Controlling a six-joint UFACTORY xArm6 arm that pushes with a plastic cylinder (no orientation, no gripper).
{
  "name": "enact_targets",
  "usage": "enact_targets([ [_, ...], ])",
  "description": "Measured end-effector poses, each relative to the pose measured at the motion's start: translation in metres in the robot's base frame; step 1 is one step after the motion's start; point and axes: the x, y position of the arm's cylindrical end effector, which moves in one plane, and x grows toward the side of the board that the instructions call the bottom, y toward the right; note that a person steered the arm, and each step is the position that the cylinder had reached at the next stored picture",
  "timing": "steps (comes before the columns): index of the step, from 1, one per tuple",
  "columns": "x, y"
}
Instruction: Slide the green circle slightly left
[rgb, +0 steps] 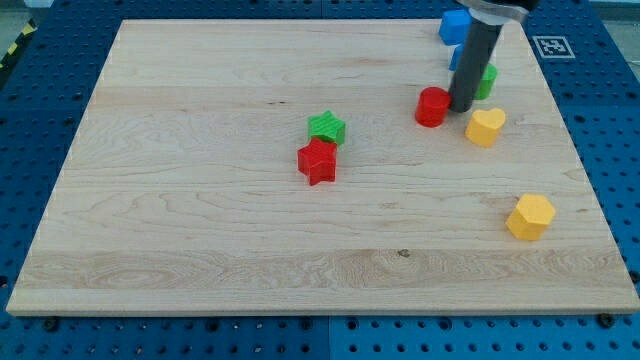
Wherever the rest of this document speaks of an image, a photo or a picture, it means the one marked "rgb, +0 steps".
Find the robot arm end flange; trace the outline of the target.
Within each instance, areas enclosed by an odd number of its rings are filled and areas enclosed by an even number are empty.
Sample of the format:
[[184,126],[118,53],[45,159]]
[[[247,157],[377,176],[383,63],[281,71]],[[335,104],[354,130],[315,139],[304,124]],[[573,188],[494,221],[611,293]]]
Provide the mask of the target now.
[[470,15],[487,25],[522,23],[540,3],[539,0],[456,0]]

